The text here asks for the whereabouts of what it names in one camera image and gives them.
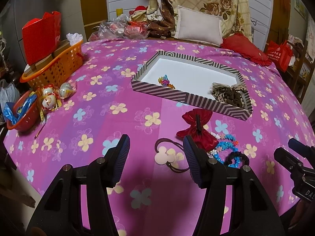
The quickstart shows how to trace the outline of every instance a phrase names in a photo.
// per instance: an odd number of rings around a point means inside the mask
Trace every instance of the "pink bedspread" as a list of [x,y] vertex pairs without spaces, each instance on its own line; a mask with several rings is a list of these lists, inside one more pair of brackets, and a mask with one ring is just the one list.
[[[182,115],[194,107],[133,91],[130,84],[143,62],[157,50],[165,50],[240,70],[252,98],[252,116],[241,121],[214,113],[204,127],[236,137],[279,214],[295,204],[293,182],[274,161],[273,152],[280,146],[288,149],[291,137],[307,145],[313,145],[315,137],[274,65],[260,67],[228,50],[162,40],[97,41],[84,44],[82,50],[87,53],[86,62],[69,79],[78,83],[77,93],[48,115],[36,140],[38,128],[27,136],[9,131],[4,141],[18,169],[41,195],[64,164],[87,165],[128,134],[131,147],[121,181],[108,191],[120,236],[192,235],[205,190],[198,188],[189,171],[177,174],[156,164],[154,144],[162,137],[179,141],[176,132],[188,127]],[[174,149],[169,152],[175,151],[175,166],[187,167],[176,146],[161,145]],[[82,195],[82,217],[88,227],[86,193]],[[230,206],[229,189],[222,232],[229,226]]]

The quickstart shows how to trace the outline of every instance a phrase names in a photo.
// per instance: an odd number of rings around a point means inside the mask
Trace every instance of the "fabric ribbon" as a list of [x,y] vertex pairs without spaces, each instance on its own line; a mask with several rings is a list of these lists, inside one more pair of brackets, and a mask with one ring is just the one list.
[[190,127],[178,131],[176,135],[180,138],[191,135],[199,148],[204,149],[206,152],[213,150],[219,142],[203,127],[210,120],[211,116],[212,111],[201,108],[194,108],[192,111],[186,112],[182,118],[190,124]]
[[245,102],[239,91],[244,92],[245,90],[247,90],[245,83],[232,86],[215,82],[212,84],[212,95],[216,100],[240,108],[245,107]]

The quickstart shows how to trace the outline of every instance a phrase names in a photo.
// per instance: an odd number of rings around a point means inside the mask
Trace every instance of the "white pillow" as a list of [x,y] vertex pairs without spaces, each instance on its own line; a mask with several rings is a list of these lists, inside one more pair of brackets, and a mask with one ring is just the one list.
[[223,42],[220,16],[208,15],[178,5],[178,22],[174,38],[220,46]]

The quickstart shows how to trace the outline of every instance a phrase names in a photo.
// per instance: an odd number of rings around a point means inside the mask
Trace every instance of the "leopard print bow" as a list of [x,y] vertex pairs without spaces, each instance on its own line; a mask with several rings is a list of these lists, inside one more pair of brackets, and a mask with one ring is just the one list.
[[245,107],[245,102],[239,91],[244,92],[245,90],[247,90],[245,83],[232,86],[215,82],[212,84],[212,95],[216,100],[240,108]]

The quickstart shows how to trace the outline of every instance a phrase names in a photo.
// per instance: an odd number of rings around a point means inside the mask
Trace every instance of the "metal bolt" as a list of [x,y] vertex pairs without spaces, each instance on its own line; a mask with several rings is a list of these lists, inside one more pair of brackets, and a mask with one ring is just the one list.
[[245,170],[246,172],[250,171],[250,167],[248,165],[244,165],[243,166],[243,170]]
[[63,171],[68,171],[69,169],[71,169],[71,165],[70,164],[66,164],[62,167]]
[[209,160],[208,160],[208,162],[210,163],[210,164],[216,164],[218,161],[215,159],[215,158],[210,158]]
[[96,162],[97,162],[98,164],[102,164],[102,163],[105,162],[105,158],[104,158],[104,157],[100,157],[100,158],[98,158],[98,159],[96,160]]

